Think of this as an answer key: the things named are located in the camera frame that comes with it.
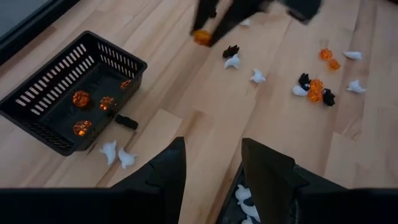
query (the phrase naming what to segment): small plastic figurine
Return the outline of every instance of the small plastic figurine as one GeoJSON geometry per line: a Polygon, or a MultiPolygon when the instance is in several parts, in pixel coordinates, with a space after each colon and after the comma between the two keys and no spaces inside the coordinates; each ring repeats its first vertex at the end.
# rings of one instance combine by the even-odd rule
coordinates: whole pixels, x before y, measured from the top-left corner
{"type": "Polygon", "coordinates": [[[90,101],[90,96],[87,92],[79,90],[73,94],[73,104],[77,107],[85,107],[87,106],[88,102],[90,101]]]}
{"type": "Polygon", "coordinates": [[[250,81],[254,81],[255,83],[262,83],[266,80],[266,78],[262,75],[261,71],[258,69],[253,69],[254,75],[250,78],[250,81]]]}
{"type": "Polygon", "coordinates": [[[312,89],[308,91],[308,99],[313,103],[318,103],[322,100],[322,97],[322,91],[312,89]]]}
{"type": "Polygon", "coordinates": [[[217,16],[217,8],[214,7],[214,10],[210,13],[210,18],[214,19],[217,16]]]}
{"type": "Polygon", "coordinates": [[[249,215],[246,215],[246,219],[241,224],[253,224],[249,215]]]}
{"type": "Polygon", "coordinates": [[[238,57],[238,54],[234,55],[230,59],[228,59],[225,64],[224,68],[228,68],[229,66],[233,66],[236,69],[239,69],[239,64],[241,63],[241,60],[238,57]]]}
{"type": "Polygon", "coordinates": [[[123,116],[121,114],[116,115],[114,121],[118,124],[121,124],[127,128],[131,128],[133,130],[136,130],[138,128],[137,121],[134,121],[133,119],[123,116]]]}
{"type": "Polygon", "coordinates": [[[84,136],[85,134],[87,134],[88,129],[91,128],[92,125],[93,123],[91,123],[90,121],[76,122],[76,124],[73,126],[73,132],[77,136],[84,136]]]}
{"type": "Polygon", "coordinates": [[[301,88],[303,88],[305,91],[308,91],[310,89],[311,79],[308,77],[307,73],[303,73],[298,79],[298,83],[300,84],[301,88]]]}
{"type": "Polygon", "coordinates": [[[99,103],[99,108],[101,108],[101,110],[106,111],[113,103],[113,97],[109,97],[109,96],[105,96],[102,98],[102,100],[99,103]]]}
{"type": "Polygon", "coordinates": [[[124,148],[121,148],[119,149],[118,156],[122,162],[123,169],[126,169],[127,166],[131,166],[135,163],[137,154],[126,153],[124,148]]]}
{"type": "Polygon", "coordinates": [[[307,96],[308,92],[305,91],[301,86],[299,85],[294,85],[293,89],[293,94],[296,96],[307,96]]]}
{"type": "Polygon", "coordinates": [[[331,50],[329,50],[328,48],[321,49],[321,51],[319,52],[319,57],[322,60],[329,60],[332,58],[332,56],[333,56],[333,52],[331,50]]]}
{"type": "Polygon", "coordinates": [[[348,91],[353,91],[355,93],[364,93],[366,89],[362,88],[361,85],[359,85],[359,80],[355,80],[349,83],[348,91]]]}
{"type": "Polygon", "coordinates": [[[333,106],[335,104],[335,95],[331,93],[330,89],[324,88],[322,90],[322,98],[324,104],[328,106],[333,106]]]}
{"type": "Polygon", "coordinates": [[[244,188],[241,184],[238,185],[238,189],[235,191],[235,197],[239,201],[244,201],[251,197],[250,189],[244,188]]]}
{"type": "Polygon", "coordinates": [[[256,206],[247,206],[244,204],[243,201],[238,201],[238,205],[241,206],[242,211],[246,214],[249,215],[251,217],[253,217],[257,222],[261,222],[260,221],[260,216],[257,212],[256,206]]]}
{"type": "Polygon", "coordinates": [[[113,142],[106,142],[99,151],[108,158],[108,166],[111,165],[116,158],[116,140],[113,142]]]}
{"type": "Polygon", "coordinates": [[[250,26],[251,25],[251,20],[250,19],[245,19],[239,25],[241,25],[241,26],[250,26]]]}
{"type": "Polygon", "coordinates": [[[120,84],[120,89],[124,90],[129,84],[131,83],[131,80],[126,80],[120,84]]]}
{"type": "Polygon", "coordinates": [[[329,60],[329,68],[333,71],[338,70],[341,67],[341,65],[338,63],[338,61],[334,58],[329,60]]]}
{"type": "Polygon", "coordinates": [[[361,52],[343,52],[343,54],[348,57],[349,59],[353,60],[361,60],[362,54],[361,52]]]}
{"type": "Polygon", "coordinates": [[[239,52],[239,47],[237,45],[231,47],[229,46],[226,50],[223,52],[223,58],[227,59],[230,57],[233,57],[239,52]]]}
{"type": "Polygon", "coordinates": [[[323,90],[323,82],[317,78],[311,80],[310,89],[321,92],[323,90]]]}
{"type": "Polygon", "coordinates": [[[203,46],[209,46],[211,34],[205,30],[196,30],[193,33],[193,40],[195,43],[203,46]]]}

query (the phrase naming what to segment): orange pumpkin toy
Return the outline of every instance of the orange pumpkin toy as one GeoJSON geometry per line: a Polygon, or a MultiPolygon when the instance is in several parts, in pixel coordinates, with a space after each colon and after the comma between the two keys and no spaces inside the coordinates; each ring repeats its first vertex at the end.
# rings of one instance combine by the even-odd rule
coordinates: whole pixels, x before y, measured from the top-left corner
{"type": "Polygon", "coordinates": [[[79,121],[73,126],[73,132],[77,136],[84,136],[92,125],[90,121],[79,121]]]}
{"type": "Polygon", "coordinates": [[[313,103],[318,103],[323,99],[322,92],[310,89],[310,91],[308,91],[308,99],[313,103]]]}
{"type": "Polygon", "coordinates": [[[208,46],[210,39],[210,33],[205,30],[196,30],[193,32],[193,40],[199,45],[208,46]]]}
{"type": "Polygon", "coordinates": [[[322,60],[329,60],[332,58],[332,56],[333,56],[333,52],[331,50],[329,50],[328,48],[321,49],[321,52],[319,52],[319,57],[322,60]]]}
{"type": "Polygon", "coordinates": [[[338,63],[338,61],[334,58],[329,60],[329,68],[333,71],[338,70],[340,68],[340,64],[338,63]]]}
{"type": "Polygon", "coordinates": [[[310,83],[310,90],[308,91],[308,99],[311,102],[317,103],[322,100],[323,82],[319,79],[313,79],[310,83]]]}
{"type": "Polygon", "coordinates": [[[76,105],[77,107],[84,107],[88,104],[90,101],[90,96],[88,93],[85,91],[76,91],[76,93],[73,95],[73,104],[76,105]]]}
{"type": "Polygon", "coordinates": [[[120,89],[124,90],[130,83],[131,83],[131,80],[122,82],[122,84],[120,84],[120,89]]]}
{"type": "Polygon", "coordinates": [[[113,97],[105,96],[100,101],[99,108],[101,108],[101,110],[107,110],[111,106],[112,102],[113,102],[113,97]]]}
{"type": "Polygon", "coordinates": [[[323,82],[317,78],[314,78],[310,82],[310,89],[311,90],[317,90],[317,91],[322,91],[323,90],[323,82]]]}

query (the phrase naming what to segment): orange pumpkin figurine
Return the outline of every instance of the orange pumpkin figurine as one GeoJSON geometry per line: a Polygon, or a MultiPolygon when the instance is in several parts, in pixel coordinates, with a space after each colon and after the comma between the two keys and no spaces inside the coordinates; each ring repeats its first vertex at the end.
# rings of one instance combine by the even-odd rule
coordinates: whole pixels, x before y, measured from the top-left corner
{"type": "Polygon", "coordinates": [[[341,65],[338,63],[338,61],[334,58],[329,60],[329,68],[333,71],[338,70],[341,67],[341,65]]]}
{"type": "Polygon", "coordinates": [[[100,101],[99,108],[101,108],[101,110],[107,110],[111,106],[112,102],[113,102],[113,97],[105,96],[100,101]]]}
{"type": "Polygon", "coordinates": [[[131,80],[122,82],[122,84],[120,84],[120,89],[124,90],[130,83],[131,83],[131,80]]]}
{"type": "Polygon", "coordinates": [[[196,30],[193,32],[193,40],[199,45],[208,46],[210,39],[211,34],[205,30],[196,30]]]}
{"type": "Polygon", "coordinates": [[[79,121],[73,126],[73,132],[77,136],[84,136],[92,125],[90,121],[79,121]]]}
{"type": "Polygon", "coordinates": [[[316,90],[321,92],[323,90],[323,82],[317,78],[314,78],[310,82],[310,90],[316,90]]]}
{"type": "Polygon", "coordinates": [[[322,91],[312,90],[308,91],[308,99],[313,103],[318,103],[323,98],[322,91]]]}
{"type": "Polygon", "coordinates": [[[77,107],[84,107],[90,101],[90,96],[85,91],[79,90],[73,95],[73,104],[77,107]]]}
{"type": "Polygon", "coordinates": [[[333,52],[331,50],[329,50],[328,48],[321,49],[321,52],[319,52],[319,57],[322,60],[329,60],[332,58],[332,56],[333,56],[333,52]]]}

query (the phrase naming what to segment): white ghost toy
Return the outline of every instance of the white ghost toy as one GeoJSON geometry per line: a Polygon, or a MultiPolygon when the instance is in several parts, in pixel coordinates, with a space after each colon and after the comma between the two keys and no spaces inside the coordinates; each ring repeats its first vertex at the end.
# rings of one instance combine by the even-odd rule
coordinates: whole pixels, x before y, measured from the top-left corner
{"type": "Polygon", "coordinates": [[[347,90],[348,91],[353,91],[355,93],[364,93],[366,91],[366,89],[362,88],[359,85],[359,80],[355,80],[355,81],[350,82],[349,85],[348,85],[347,90]]]}
{"type": "Polygon", "coordinates": [[[241,25],[241,26],[250,26],[251,25],[251,20],[250,19],[245,19],[239,25],[241,25]]]}
{"type": "Polygon", "coordinates": [[[246,214],[249,215],[251,217],[253,217],[257,222],[261,222],[260,221],[260,216],[259,213],[257,212],[256,206],[247,206],[243,203],[243,201],[238,201],[238,205],[241,206],[242,211],[246,214]]]}
{"type": "Polygon", "coordinates": [[[361,60],[362,54],[361,52],[343,52],[343,54],[353,60],[361,60]]]}
{"type": "Polygon", "coordinates": [[[253,224],[249,215],[247,215],[246,219],[242,221],[242,224],[253,224]]]}
{"type": "Polygon", "coordinates": [[[238,189],[235,191],[235,197],[238,201],[244,201],[251,197],[250,189],[244,188],[242,185],[238,185],[238,189]]]}
{"type": "Polygon", "coordinates": [[[106,142],[99,151],[108,158],[108,166],[111,165],[116,158],[116,140],[113,142],[106,142]]]}
{"type": "Polygon", "coordinates": [[[261,71],[258,69],[253,69],[254,75],[250,78],[250,81],[254,81],[255,83],[262,83],[266,80],[266,78],[262,75],[261,71]]]}
{"type": "Polygon", "coordinates": [[[229,66],[233,66],[236,69],[239,69],[239,64],[241,63],[241,60],[238,57],[238,54],[234,55],[233,57],[229,58],[225,64],[224,68],[228,68],[229,66]]]}
{"type": "Polygon", "coordinates": [[[119,149],[118,156],[122,162],[122,167],[125,169],[127,166],[131,166],[135,163],[137,154],[126,153],[124,148],[119,149]]]}
{"type": "Polygon", "coordinates": [[[307,96],[308,95],[308,92],[307,91],[305,91],[301,86],[299,86],[299,85],[294,85],[294,87],[293,87],[293,93],[294,93],[294,95],[297,95],[297,96],[307,96]]]}

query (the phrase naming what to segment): black figurine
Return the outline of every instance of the black figurine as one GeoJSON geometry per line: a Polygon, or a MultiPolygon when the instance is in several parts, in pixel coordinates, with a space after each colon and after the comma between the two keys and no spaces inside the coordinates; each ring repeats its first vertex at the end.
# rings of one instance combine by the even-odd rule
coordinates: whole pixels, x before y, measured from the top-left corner
{"type": "Polygon", "coordinates": [[[239,51],[239,47],[237,45],[231,47],[229,46],[228,49],[224,50],[223,58],[227,59],[236,55],[239,51]]]}
{"type": "Polygon", "coordinates": [[[300,84],[301,88],[303,88],[303,90],[308,91],[310,89],[311,79],[308,77],[307,73],[303,73],[298,79],[298,83],[300,84]]]}
{"type": "Polygon", "coordinates": [[[214,19],[217,16],[217,8],[214,7],[214,10],[210,13],[210,18],[214,19]]]}
{"type": "Polygon", "coordinates": [[[118,124],[121,124],[127,128],[131,128],[133,130],[136,130],[138,128],[137,121],[134,121],[133,119],[123,116],[121,114],[116,115],[114,121],[118,124]]]}
{"type": "Polygon", "coordinates": [[[333,106],[335,104],[335,95],[327,88],[322,90],[323,102],[328,106],[333,106]]]}

